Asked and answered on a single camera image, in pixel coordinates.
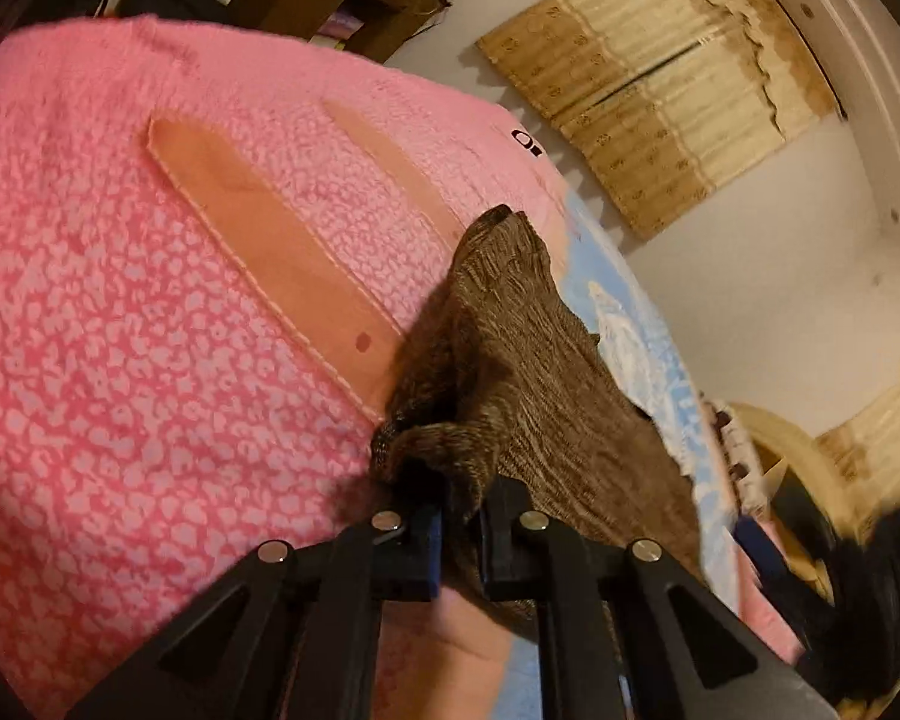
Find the pink pillow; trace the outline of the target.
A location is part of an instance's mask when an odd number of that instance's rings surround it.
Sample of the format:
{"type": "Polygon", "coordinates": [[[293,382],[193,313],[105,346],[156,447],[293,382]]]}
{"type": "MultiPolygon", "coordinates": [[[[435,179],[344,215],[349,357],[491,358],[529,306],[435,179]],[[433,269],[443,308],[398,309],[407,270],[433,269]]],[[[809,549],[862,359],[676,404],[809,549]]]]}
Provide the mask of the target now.
{"type": "Polygon", "coordinates": [[[763,592],[763,578],[784,577],[788,571],[787,561],[767,528],[752,517],[741,515],[731,534],[738,548],[738,616],[775,655],[785,663],[795,665],[805,649],[763,592]]]}

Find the cream wooden headboard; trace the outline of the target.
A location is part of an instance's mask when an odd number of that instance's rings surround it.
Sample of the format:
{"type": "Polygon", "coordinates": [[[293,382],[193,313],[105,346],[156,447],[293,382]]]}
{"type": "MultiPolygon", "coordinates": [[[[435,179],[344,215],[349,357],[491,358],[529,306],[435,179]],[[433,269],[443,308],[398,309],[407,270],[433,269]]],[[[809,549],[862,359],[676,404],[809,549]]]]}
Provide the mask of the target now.
{"type": "MultiPolygon", "coordinates": [[[[759,406],[732,403],[730,408],[743,423],[758,452],[769,500],[777,497],[785,477],[792,473],[837,536],[859,539],[863,535],[865,525],[857,496],[848,489],[847,481],[837,472],[836,463],[813,437],[795,422],[759,406]]],[[[831,577],[824,562],[811,555],[806,543],[785,523],[777,509],[769,507],[767,516],[788,567],[824,600],[834,600],[831,577]]]]}

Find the pink fleece blanket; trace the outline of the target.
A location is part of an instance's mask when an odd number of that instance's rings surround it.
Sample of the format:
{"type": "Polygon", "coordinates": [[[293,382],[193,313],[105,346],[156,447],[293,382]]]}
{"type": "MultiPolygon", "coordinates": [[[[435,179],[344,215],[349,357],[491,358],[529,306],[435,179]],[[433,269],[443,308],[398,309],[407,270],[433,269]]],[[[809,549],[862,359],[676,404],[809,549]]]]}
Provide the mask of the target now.
{"type": "Polygon", "coordinates": [[[0,47],[0,670],[58,718],[251,546],[355,517],[385,356],[487,208],[566,247],[509,112],[137,18],[0,47]]]}

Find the beige patterned window curtain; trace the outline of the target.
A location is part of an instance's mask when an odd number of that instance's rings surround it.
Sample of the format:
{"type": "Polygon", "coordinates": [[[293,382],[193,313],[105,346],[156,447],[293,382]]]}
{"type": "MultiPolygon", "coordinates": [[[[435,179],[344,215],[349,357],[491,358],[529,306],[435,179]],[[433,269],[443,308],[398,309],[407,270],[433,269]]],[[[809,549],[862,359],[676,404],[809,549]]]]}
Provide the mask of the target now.
{"type": "Polygon", "coordinates": [[[539,0],[478,47],[642,241],[837,109],[777,0],[539,0]]]}

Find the blue polka dot bedsheet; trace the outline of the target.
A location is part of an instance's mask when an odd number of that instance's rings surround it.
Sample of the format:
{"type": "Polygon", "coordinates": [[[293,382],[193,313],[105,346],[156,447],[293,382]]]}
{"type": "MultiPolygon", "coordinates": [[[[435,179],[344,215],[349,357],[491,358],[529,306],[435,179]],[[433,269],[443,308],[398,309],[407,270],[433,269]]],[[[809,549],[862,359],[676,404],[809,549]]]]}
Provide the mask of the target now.
{"type": "Polygon", "coordinates": [[[743,569],[727,465],[697,387],[667,324],[624,255],[575,192],[566,195],[567,250],[546,236],[560,297],[598,337],[598,354],[634,405],[649,413],[671,460],[692,486],[702,571],[731,611],[743,609],[743,569]]]}

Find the brown knitted sweater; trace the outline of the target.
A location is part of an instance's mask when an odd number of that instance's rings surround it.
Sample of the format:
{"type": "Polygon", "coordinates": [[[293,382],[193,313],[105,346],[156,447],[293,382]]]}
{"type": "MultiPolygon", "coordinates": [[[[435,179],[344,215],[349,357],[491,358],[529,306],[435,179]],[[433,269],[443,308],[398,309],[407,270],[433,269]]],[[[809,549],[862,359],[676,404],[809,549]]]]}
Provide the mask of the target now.
{"type": "Polygon", "coordinates": [[[691,482],[560,299],[525,215],[497,205],[464,231],[393,372],[370,474],[395,496],[439,507],[459,532],[508,476],[585,538],[648,536],[704,573],[691,482]]]}

